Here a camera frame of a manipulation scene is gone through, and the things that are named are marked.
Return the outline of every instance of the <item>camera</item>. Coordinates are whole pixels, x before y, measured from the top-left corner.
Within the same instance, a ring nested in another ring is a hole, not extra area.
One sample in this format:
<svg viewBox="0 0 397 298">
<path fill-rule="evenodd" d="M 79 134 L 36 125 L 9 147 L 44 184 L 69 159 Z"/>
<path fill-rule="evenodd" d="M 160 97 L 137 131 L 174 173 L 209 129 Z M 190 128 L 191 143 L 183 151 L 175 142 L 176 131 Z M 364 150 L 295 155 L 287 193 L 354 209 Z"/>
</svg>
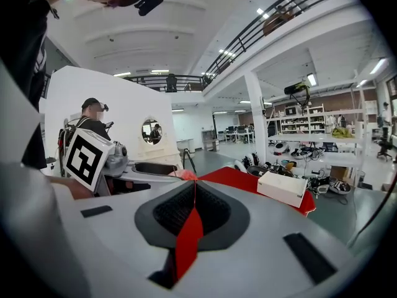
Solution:
<svg viewBox="0 0 397 298">
<path fill-rule="evenodd" d="M 164 0 L 140 0 L 134 6 L 139 10 L 140 16 L 144 17 L 151 12 L 155 7 L 158 7 Z"/>
</svg>

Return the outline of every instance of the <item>white column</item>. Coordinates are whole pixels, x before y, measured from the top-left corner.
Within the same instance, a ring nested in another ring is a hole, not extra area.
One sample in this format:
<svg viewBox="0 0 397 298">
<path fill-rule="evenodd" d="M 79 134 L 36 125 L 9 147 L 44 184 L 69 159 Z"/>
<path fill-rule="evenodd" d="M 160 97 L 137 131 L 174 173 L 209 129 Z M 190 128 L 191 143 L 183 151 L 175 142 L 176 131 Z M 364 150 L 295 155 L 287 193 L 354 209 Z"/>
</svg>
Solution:
<svg viewBox="0 0 397 298">
<path fill-rule="evenodd" d="M 246 80 L 249 100 L 251 101 L 252 116 L 254 118 L 256 152 L 259 160 L 264 163 L 266 161 L 267 127 L 262 116 L 262 89 L 256 73 L 247 72 L 244 78 Z"/>
</svg>

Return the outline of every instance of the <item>black camera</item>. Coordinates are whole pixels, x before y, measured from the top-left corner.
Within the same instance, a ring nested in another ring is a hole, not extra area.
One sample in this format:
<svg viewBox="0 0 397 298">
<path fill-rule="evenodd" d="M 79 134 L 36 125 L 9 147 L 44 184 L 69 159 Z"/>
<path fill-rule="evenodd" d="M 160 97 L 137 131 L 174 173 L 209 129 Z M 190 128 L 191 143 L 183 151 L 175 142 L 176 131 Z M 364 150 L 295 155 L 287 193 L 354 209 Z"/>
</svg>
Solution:
<svg viewBox="0 0 397 298">
<path fill-rule="evenodd" d="M 138 11 L 139 15 L 144 17 L 155 7 L 158 7 L 163 2 L 164 0 L 141 0 L 134 6 L 139 10 Z"/>
</svg>

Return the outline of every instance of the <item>mirror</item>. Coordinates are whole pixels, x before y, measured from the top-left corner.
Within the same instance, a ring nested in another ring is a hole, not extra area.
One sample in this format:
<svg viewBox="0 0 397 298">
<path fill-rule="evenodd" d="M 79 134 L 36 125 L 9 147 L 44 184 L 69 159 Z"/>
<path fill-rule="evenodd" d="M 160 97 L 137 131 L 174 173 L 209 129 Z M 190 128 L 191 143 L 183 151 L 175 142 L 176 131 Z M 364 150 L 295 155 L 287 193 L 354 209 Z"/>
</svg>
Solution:
<svg viewBox="0 0 397 298">
<path fill-rule="evenodd" d="M 143 140 L 149 145 L 157 145 L 162 136 L 161 126 L 157 120 L 146 119 L 142 125 Z"/>
</svg>

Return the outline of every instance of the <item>gray floor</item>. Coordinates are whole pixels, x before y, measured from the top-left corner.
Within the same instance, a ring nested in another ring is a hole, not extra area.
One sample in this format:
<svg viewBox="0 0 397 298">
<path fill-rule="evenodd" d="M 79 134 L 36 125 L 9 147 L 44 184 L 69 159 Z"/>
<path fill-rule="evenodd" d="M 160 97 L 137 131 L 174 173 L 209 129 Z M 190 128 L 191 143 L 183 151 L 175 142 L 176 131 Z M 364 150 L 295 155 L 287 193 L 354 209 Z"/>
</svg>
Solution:
<svg viewBox="0 0 397 298">
<path fill-rule="evenodd" d="M 235 159 L 240 159 L 246 153 L 254 151 L 254 145 L 224 144 L 220 148 L 218 153 L 203 150 L 196 151 L 193 161 L 198 177 L 224 166 L 233 167 Z M 374 154 L 377 150 L 377 146 L 371 147 L 364 163 L 364 170 L 367 172 L 365 181 L 374 185 L 374 188 L 380 189 L 382 183 L 391 181 L 396 167 L 390 161 L 386 163 L 383 160 L 376 159 Z M 186 160 L 185 167 L 186 169 L 192 169 L 188 160 Z M 358 189 L 346 195 L 347 204 L 341 203 L 345 202 L 344 196 L 339 197 L 335 194 L 319 196 L 318 199 L 314 197 L 316 210 L 309 213 L 308 218 L 325 228 L 341 242 L 347 244 L 368 221 L 384 196 L 384 192 Z M 355 242 L 352 251 L 358 253 L 363 248 L 376 242 L 382 231 L 387 227 L 389 219 L 396 208 L 397 193 L 392 193 L 377 219 Z"/>
</svg>

